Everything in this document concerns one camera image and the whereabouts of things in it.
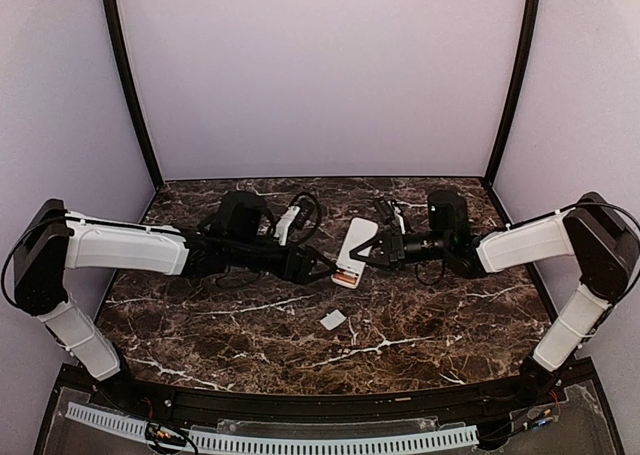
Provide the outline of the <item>white remote control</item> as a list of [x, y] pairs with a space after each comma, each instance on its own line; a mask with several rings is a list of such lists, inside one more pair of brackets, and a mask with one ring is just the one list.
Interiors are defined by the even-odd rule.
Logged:
[[351, 220], [343, 244], [341, 246], [338, 259], [336, 261], [337, 270], [331, 276], [333, 283], [349, 288], [356, 289], [362, 279], [366, 263], [359, 259], [353, 258], [351, 252], [360, 257], [367, 257], [371, 247], [358, 247], [372, 239], [378, 231], [376, 222], [355, 217]]

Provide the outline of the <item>white battery cover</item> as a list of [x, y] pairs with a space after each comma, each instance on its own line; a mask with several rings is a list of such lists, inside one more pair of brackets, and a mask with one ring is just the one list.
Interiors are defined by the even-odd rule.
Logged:
[[340, 310], [334, 310], [325, 315], [320, 323], [327, 331], [332, 331], [344, 323], [346, 319], [347, 317]]

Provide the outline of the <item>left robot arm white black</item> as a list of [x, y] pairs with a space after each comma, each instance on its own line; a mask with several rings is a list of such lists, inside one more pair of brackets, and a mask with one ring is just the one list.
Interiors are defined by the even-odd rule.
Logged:
[[336, 273], [336, 264], [289, 234], [303, 229], [321, 206], [297, 194], [281, 217], [248, 191], [225, 193], [197, 226], [141, 225], [90, 218], [49, 199], [12, 247], [3, 267], [13, 286], [1, 292], [13, 307], [38, 319], [98, 382], [126, 373], [115, 346], [78, 307], [64, 286], [68, 270], [108, 268], [205, 278], [231, 267], [307, 285]]

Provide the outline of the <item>orange battery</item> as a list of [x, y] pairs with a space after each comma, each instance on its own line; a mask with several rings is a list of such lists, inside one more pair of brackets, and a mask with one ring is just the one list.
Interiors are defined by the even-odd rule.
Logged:
[[358, 277], [350, 274], [337, 273], [332, 276], [332, 280], [342, 286], [356, 287], [358, 285]]

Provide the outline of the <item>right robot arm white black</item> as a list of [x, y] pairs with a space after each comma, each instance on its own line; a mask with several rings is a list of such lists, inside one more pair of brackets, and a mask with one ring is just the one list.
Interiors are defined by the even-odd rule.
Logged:
[[524, 373], [558, 371], [639, 281], [639, 223], [596, 192], [486, 235], [472, 233], [467, 202], [451, 190], [429, 194], [423, 233], [410, 228], [397, 202], [380, 198], [374, 206], [387, 227], [352, 220], [332, 277], [337, 284], [357, 287], [367, 266], [399, 270], [439, 260], [457, 276], [476, 279], [555, 257], [577, 260], [578, 285], [523, 363]]

